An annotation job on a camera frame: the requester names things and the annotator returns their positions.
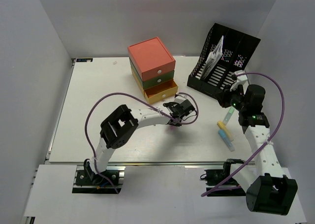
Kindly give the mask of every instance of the black box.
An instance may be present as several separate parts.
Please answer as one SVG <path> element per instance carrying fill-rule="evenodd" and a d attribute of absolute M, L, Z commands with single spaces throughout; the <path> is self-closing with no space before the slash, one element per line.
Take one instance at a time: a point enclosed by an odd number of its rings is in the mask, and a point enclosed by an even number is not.
<path fill-rule="evenodd" d="M 208 77 L 200 80 L 207 57 L 222 35 L 223 56 Z M 207 35 L 197 65 L 188 77 L 187 86 L 214 98 L 225 85 L 233 84 L 231 74 L 245 69 L 259 42 L 259 38 L 215 23 Z"/>

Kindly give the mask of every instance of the blue tube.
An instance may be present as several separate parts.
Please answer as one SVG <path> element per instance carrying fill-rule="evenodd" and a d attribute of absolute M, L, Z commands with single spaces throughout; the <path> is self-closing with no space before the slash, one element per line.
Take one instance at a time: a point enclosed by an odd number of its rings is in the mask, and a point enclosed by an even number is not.
<path fill-rule="evenodd" d="M 229 150 L 231 152 L 233 152 L 235 150 L 234 146 L 233 146 L 232 142 L 227 138 L 227 136 L 226 136 L 226 134 L 225 134 L 223 129 L 219 129 L 219 135 L 221 136 L 221 138 L 223 139 L 223 141 L 225 142 L 225 144 L 227 145 Z"/>

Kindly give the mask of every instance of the green drawer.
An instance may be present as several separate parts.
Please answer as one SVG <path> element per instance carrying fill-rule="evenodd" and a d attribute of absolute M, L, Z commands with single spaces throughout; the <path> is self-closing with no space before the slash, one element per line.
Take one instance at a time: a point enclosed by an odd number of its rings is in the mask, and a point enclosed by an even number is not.
<path fill-rule="evenodd" d="M 152 78 L 152 79 L 150 79 L 150 80 L 142 81 L 142 79 L 141 79 L 140 76 L 139 76 L 138 71 L 137 71 L 136 68 L 134 67 L 134 65 L 133 65 L 133 63 L 132 63 L 132 61 L 131 61 L 130 58 L 129 58 L 129 60 L 130 60 L 131 69 L 136 73 L 137 78 L 138 78 L 138 80 L 139 80 L 139 82 L 140 82 L 140 84 L 142 85 L 142 88 L 143 88 L 144 90 L 146 90 L 146 89 L 148 89 L 148 88 L 151 88 L 151 87 L 153 87 L 153 86 L 155 86 L 155 85 L 162 84 L 162 83 L 164 83 L 164 82 L 166 82 L 166 81 L 171 80 L 171 79 L 174 78 L 174 71 L 170 71 L 170 72 L 167 72 L 167 73 L 165 73 L 165 74 L 163 74 L 163 75 L 159 75 L 159 76 L 157 76 L 157 77 L 155 77 L 155 78 Z"/>

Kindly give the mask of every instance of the stacked drawer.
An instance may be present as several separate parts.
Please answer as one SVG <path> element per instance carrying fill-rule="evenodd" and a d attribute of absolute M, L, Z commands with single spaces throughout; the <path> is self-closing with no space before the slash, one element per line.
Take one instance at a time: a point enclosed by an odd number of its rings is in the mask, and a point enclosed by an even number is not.
<path fill-rule="evenodd" d="M 175 59 L 158 38 L 128 47 L 132 75 L 148 103 L 175 95 Z"/>

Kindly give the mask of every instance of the wall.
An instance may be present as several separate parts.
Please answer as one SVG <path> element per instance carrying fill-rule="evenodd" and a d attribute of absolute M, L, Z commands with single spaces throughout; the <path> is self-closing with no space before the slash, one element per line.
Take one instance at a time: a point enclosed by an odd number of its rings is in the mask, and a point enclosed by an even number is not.
<path fill-rule="evenodd" d="M 277 0 L 259 31 L 262 41 L 248 71 L 272 76 L 284 91 L 285 115 L 275 149 L 282 165 L 297 180 L 307 220 L 315 224 L 314 30 L 314 0 Z M 251 77 L 251 83 L 266 88 L 264 112 L 274 129 L 281 110 L 279 93 L 261 77 Z"/>
<path fill-rule="evenodd" d="M 275 0 L 40 0 L 71 57 L 126 56 L 159 36 L 173 55 L 199 55 L 214 22 L 256 35 Z"/>
<path fill-rule="evenodd" d="M 39 0 L 0 0 L 0 219 L 19 223 L 71 59 Z"/>

